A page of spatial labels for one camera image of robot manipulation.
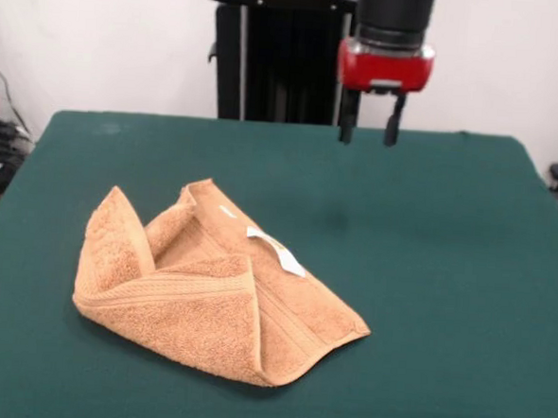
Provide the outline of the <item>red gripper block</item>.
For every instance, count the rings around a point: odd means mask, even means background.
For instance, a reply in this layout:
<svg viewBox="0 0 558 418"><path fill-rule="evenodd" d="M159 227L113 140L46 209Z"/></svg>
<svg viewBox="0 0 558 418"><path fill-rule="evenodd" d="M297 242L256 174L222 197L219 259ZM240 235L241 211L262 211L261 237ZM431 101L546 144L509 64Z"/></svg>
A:
<svg viewBox="0 0 558 418"><path fill-rule="evenodd" d="M425 45L417 51L393 51L371 47L355 38L345 38L338 52L338 70L343 88L339 140L348 145L357 125L360 92L396 91L419 93L428 83L435 62L435 51ZM398 141L406 94L398 94L385 128L383 144L391 148Z"/></svg>

